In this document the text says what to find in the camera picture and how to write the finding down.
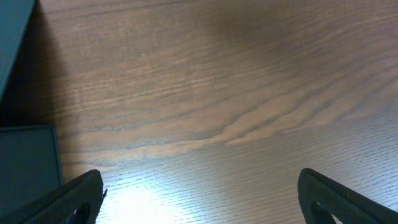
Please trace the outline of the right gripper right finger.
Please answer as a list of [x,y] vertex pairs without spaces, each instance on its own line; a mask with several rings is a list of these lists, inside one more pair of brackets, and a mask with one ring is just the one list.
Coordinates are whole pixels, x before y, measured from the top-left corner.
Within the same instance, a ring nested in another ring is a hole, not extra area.
[[313,169],[301,170],[297,190],[306,223],[397,223],[397,212]]

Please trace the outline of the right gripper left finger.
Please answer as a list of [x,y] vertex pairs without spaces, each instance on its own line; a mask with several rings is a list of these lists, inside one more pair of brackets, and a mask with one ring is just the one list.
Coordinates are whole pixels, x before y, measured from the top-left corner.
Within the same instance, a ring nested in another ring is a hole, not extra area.
[[95,224],[104,200],[100,171],[93,169],[1,217],[1,223]]

